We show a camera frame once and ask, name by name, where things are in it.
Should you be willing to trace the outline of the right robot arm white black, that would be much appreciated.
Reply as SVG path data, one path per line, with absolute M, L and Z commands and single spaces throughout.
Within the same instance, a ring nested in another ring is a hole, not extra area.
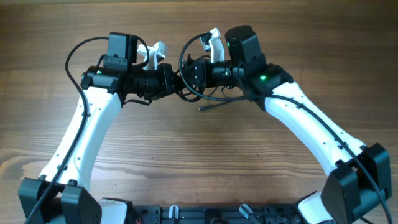
M 380 145 L 365 145 L 318 109 L 282 67 L 267 63 L 257 34 L 237 26 L 220 40 L 218 29 L 198 35 L 208 59 L 179 56 L 183 84 L 197 98 L 205 89 L 238 87 L 242 99 L 286 125 L 310 150 L 327 180 L 320 192 L 299 201 L 294 215 L 303 223 L 353 223 L 377 206 L 392 221 L 387 200 L 392 195 L 389 153 Z

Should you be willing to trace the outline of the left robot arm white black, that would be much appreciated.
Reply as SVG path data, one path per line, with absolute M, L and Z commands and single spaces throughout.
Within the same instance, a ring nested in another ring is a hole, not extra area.
M 89 192 L 104 137 L 128 95 L 149 105 L 180 90 L 167 46 L 148 46 L 136 35 L 112 32 L 98 63 L 75 82 L 80 98 L 71 123 L 49 163 L 36 179 L 25 178 L 19 200 L 27 223 L 139 223 L 132 202 L 96 200 Z

